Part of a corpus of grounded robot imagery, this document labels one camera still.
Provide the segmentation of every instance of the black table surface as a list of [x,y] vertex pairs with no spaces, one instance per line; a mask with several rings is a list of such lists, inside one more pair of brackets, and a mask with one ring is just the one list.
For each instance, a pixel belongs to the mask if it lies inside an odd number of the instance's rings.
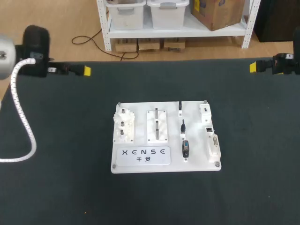
[[[300,224],[300,76],[250,74],[253,61],[94,62],[91,77],[19,76],[37,152],[0,164],[0,224]],[[111,173],[118,102],[205,99],[221,171]],[[29,151],[8,90],[0,157]]]

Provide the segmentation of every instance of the black cabinet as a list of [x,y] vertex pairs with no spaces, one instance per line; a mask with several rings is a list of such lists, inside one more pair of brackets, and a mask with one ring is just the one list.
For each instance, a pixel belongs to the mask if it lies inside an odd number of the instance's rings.
[[292,41],[300,26],[300,0],[261,0],[254,30],[260,42]]

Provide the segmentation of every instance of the cardboard box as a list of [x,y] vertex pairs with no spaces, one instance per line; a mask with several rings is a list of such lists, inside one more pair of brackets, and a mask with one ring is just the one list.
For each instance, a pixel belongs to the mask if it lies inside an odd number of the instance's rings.
[[135,53],[137,51],[136,38],[118,39],[115,44],[117,53]]
[[182,51],[186,46],[186,40],[183,37],[165,38],[164,48],[169,51]]
[[139,38],[139,50],[159,50],[159,38]]
[[240,23],[245,0],[193,0],[192,14],[210,30]]

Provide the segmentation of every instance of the wooden floor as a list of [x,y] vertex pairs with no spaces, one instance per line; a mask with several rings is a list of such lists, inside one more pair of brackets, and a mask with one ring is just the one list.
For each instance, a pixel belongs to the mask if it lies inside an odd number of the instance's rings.
[[[0,33],[11,37],[15,44],[21,43],[28,25],[47,28],[51,36],[50,57],[56,61],[120,60],[100,52],[92,42],[71,43],[75,36],[92,36],[100,30],[96,0],[1,0],[0,15],[6,18],[0,22]],[[104,49],[102,34],[95,41]],[[258,58],[293,52],[292,42],[260,43],[255,35],[248,49],[241,49],[241,43],[242,37],[191,38],[184,52],[142,52],[135,61]],[[0,81],[0,98],[8,84],[8,79]]]

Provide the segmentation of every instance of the metal shelf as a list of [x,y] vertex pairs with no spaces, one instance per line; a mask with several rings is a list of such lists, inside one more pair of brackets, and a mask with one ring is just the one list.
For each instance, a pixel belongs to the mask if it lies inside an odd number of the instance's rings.
[[186,9],[184,26],[180,30],[156,30],[152,26],[150,7],[144,9],[144,28],[140,30],[116,30],[112,20],[108,19],[109,38],[186,38],[186,37],[219,37],[244,36],[247,23],[244,17],[241,22],[223,29],[210,31]]
[[244,16],[241,22],[223,29],[210,31],[201,22],[199,22],[186,9],[184,18],[184,27],[180,30],[155,30],[152,26],[150,8],[145,7],[144,28],[141,30],[116,30],[111,17],[106,17],[106,0],[97,0],[99,17],[101,22],[102,34],[105,44],[105,50],[111,51],[111,38],[185,38],[185,37],[219,37],[219,36],[244,36],[242,48],[248,48],[257,11],[261,0],[246,0],[244,6],[244,15],[248,15],[248,22],[245,22]]

